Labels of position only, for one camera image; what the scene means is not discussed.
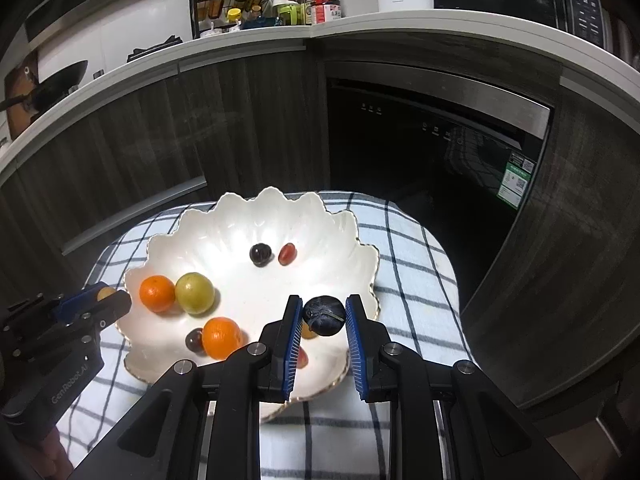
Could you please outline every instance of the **white scalloped bowl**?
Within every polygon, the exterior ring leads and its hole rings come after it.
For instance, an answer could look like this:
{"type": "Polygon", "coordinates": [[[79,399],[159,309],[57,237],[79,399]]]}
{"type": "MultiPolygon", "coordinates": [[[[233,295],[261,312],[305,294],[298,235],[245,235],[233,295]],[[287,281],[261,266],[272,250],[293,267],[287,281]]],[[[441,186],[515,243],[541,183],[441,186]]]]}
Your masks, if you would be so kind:
{"type": "MultiPolygon", "coordinates": [[[[180,359],[198,365],[214,362],[187,350],[184,338],[192,329],[211,317],[224,316],[238,323],[247,343],[257,341],[265,324],[282,318],[290,294],[303,301],[327,294],[342,302],[350,294],[359,294],[367,316],[375,319],[380,307],[373,282],[379,260],[374,246],[358,240],[354,214],[329,213],[313,192],[289,200],[268,187],[252,200],[227,193],[209,212],[187,209],[171,235],[151,237],[142,267],[125,274],[132,305],[116,326],[131,344],[126,369],[153,383],[180,359]],[[258,242],[269,244],[274,252],[265,267],[256,267],[249,259],[249,248],[258,242]],[[277,254],[288,242],[296,246],[298,255],[284,267],[277,254]],[[175,283],[193,271],[207,276],[216,287],[216,303],[206,314],[193,317],[174,306],[158,315],[140,302],[140,283],[148,276],[163,274],[175,283]]],[[[291,402],[309,400],[335,386],[349,365],[344,328],[331,337],[303,339],[301,346],[309,363],[296,372],[291,402]]],[[[281,408],[261,403],[261,420],[281,408]]]]}

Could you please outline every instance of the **bolt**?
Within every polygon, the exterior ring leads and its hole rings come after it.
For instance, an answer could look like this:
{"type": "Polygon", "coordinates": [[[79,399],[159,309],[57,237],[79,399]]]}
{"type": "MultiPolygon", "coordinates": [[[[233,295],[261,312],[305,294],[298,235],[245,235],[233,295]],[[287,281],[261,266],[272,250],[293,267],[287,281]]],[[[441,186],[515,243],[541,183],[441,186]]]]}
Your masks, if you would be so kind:
{"type": "Polygon", "coordinates": [[[192,368],[193,368],[193,363],[187,359],[183,359],[182,361],[178,361],[174,365],[174,372],[180,375],[184,375],[191,372],[192,368]]]}
{"type": "Polygon", "coordinates": [[[471,375],[476,370],[476,365],[471,361],[467,361],[466,359],[462,359],[462,361],[458,361],[456,363],[456,368],[465,375],[471,375]]]}
{"type": "Polygon", "coordinates": [[[402,345],[400,343],[387,343],[383,350],[389,355],[398,355],[402,352],[402,345]]]}
{"type": "Polygon", "coordinates": [[[262,355],[267,351],[267,346],[264,343],[260,343],[255,342],[255,343],[251,343],[247,348],[246,351],[249,352],[249,354],[251,355],[262,355]]]}

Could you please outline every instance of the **checkered tablecloth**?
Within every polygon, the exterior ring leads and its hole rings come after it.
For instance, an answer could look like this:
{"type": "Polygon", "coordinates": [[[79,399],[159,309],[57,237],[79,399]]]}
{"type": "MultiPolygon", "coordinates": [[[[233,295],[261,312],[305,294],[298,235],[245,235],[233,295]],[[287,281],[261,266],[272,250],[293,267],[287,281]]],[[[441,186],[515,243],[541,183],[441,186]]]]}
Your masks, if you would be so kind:
{"type": "MultiPolygon", "coordinates": [[[[433,235],[393,203],[359,193],[325,191],[320,195],[331,212],[353,211],[360,240],[380,250],[374,291],[382,308],[379,321],[392,339],[415,349],[424,359],[447,365],[470,358],[460,330],[453,268],[433,235]]],[[[140,222],[105,248],[87,283],[103,281],[122,287],[125,271],[145,261],[146,242],[152,235],[170,233],[187,208],[209,210],[213,206],[209,202],[175,207],[140,222]]],[[[102,332],[100,345],[104,368],[58,423],[75,465],[148,387],[124,369],[128,343],[113,326],[102,332]]],[[[261,425],[262,477],[386,479],[389,426],[388,403],[361,402],[349,374],[333,390],[309,402],[292,404],[261,425]]],[[[205,461],[203,457],[201,477],[205,461]]]]}

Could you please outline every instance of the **yellow lid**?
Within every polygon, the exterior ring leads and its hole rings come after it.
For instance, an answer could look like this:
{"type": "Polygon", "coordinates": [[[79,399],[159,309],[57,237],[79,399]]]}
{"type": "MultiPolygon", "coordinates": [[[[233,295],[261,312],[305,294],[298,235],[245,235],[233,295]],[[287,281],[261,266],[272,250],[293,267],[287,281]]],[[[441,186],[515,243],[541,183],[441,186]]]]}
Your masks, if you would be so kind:
{"type": "Polygon", "coordinates": [[[242,11],[240,9],[229,9],[229,12],[226,14],[226,18],[229,22],[236,22],[242,17],[242,11]]]}

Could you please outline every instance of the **green fruit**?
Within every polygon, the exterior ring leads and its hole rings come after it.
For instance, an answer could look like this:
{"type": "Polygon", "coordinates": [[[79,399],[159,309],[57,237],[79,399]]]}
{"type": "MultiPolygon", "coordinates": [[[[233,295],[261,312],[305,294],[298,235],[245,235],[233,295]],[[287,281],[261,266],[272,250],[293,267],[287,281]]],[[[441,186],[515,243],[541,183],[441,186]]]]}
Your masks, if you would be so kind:
{"type": "Polygon", "coordinates": [[[187,272],[175,284],[175,299],[187,314],[203,314],[213,306],[216,289],[206,276],[187,272]]]}

